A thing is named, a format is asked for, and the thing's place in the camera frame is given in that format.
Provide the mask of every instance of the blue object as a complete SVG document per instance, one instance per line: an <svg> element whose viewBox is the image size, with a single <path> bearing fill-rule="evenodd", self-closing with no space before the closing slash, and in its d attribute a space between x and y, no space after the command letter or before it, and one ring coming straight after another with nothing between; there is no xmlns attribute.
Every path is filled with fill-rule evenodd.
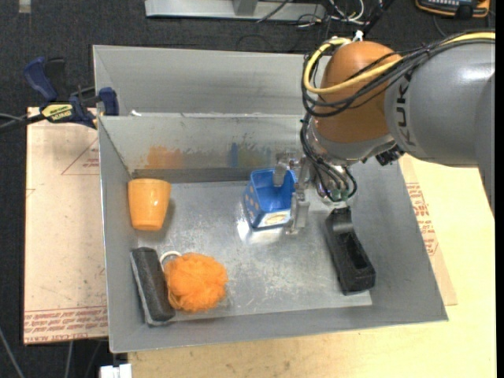
<svg viewBox="0 0 504 378"><path fill-rule="evenodd" d="M37 57L26 65L23 75L31 88L42 94L47 102L51 102L57 98L57 92L46 75L44 70L45 63L44 57Z"/></svg>
<svg viewBox="0 0 504 378"><path fill-rule="evenodd" d="M291 197L295 192L296 175L287 170L282 186L276 187L273 185L273 171L253 171L243 192L246 213L253 228L277 227L291 218Z"/></svg>
<svg viewBox="0 0 504 378"><path fill-rule="evenodd" d="M98 96L105 106L105 115L115 117L119 115L119 104L117 103L116 92L112 88L102 88L99 91Z"/></svg>
<svg viewBox="0 0 504 378"><path fill-rule="evenodd" d="M96 119L95 115L83 108L77 97L70 97L69 102L72 105L74 114L68 122L82 124L83 126L88 126L89 128L95 128L95 124L93 123L93 120Z"/></svg>

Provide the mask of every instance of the metal stand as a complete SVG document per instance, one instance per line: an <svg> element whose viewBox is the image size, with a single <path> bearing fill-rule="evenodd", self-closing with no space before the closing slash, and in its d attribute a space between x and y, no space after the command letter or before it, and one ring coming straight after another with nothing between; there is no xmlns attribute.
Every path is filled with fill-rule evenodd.
<svg viewBox="0 0 504 378"><path fill-rule="evenodd" d="M260 0L146 0L147 17L200 17L260 20L278 8L280 2ZM296 21L299 17L324 15L319 4L287 3L269 20Z"/></svg>

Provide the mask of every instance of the gray metal tray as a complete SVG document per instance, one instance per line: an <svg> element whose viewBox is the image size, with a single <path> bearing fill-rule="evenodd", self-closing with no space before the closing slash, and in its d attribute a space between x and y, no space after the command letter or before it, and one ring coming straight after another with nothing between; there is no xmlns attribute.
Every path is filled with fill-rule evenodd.
<svg viewBox="0 0 504 378"><path fill-rule="evenodd" d="M248 227L240 199L250 172L274 165L278 153L301 153L302 61L94 46L96 87L112 87L120 103L120 116L100 117L98 125L112 352L446 320L397 165L352 167L354 227L376 270L369 292L342 295L321 232L330 209L313 191L308 226L298 235ZM127 116L132 110L142 116ZM127 183L137 176L173 184L159 232L131 226ZM129 258L138 246L214 256L228 270L227 301L149 327Z"/></svg>
<svg viewBox="0 0 504 378"><path fill-rule="evenodd" d="M202 128L210 122L223 130L235 122L234 133L205 148ZM258 161L257 152L270 146L271 134L259 125L280 122L277 150L294 148L296 117L103 117L99 125L103 225L106 249L109 338L111 350L125 352L163 347L224 343L345 329L371 328L446 319L406 185L397 165L375 161L355 165L359 191L352 201L356 232L375 269L376 286L344 296L337 283L321 225L329 208L309 191L309 223L298 235L282 228L250 230L241 196L250 169L272 165L274 155ZM256 142L243 143L244 128ZM152 169L145 158L152 149L172 144L182 149L189 169ZM240 166L230 167L230 180L215 180L230 158L233 143L248 146ZM133 176L154 176L173 182L169 212L159 232L138 232L128 214L127 182ZM203 314L178 313L173 323L145 324L136 292L129 252L150 246L196 251L214 256L228 270L228 299Z"/></svg>

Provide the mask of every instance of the yellow cable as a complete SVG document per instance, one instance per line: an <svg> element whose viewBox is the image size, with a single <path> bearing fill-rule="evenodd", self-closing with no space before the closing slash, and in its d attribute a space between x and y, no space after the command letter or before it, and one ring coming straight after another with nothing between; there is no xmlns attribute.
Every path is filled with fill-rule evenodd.
<svg viewBox="0 0 504 378"><path fill-rule="evenodd" d="M455 37L449 41L446 41L442 43L441 45L446 45L448 43L456 43L456 42L461 42L465 40L470 40L470 39L495 39L495 32L476 32L473 34L468 34L468 35L461 35L458 37ZM324 45L318 48L318 50L313 54L313 56L310 58L308 61L308 64L306 65L306 69L303 75L303 84L306 88L306 90L313 92L314 94L333 94L337 91L342 90L343 88L350 87L356 83L361 82L364 79L367 79L369 77L373 76L378 76L379 74L385 72L388 70L390 67L395 65L398 60L391 61L387 63L386 65L381 65L380 67L376 67L374 69L370 69L367 72L363 72L357 77L354 77L351 80L343 81L340 84L333 85L331 87L326 87L326 88L315 88L312 87L311 84L309 83L309 74L311 73L311 69L314 65L314 63L318 60L318 58L332 45L342 45L344 43L350 43L351 41L349 39L345 38L337 38L333 40L327 41Z"/></svg>

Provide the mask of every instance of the orange cup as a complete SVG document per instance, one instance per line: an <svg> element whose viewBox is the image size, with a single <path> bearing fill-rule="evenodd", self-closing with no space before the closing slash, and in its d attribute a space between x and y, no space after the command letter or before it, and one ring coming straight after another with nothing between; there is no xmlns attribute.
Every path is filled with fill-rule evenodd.
<svg viewBox="0 0 504 378"><path fill-rule="evenodd" d="M172 185L164 180L140 178L128 182L129 213L133 228L158 231L165 221Z"/></svg>

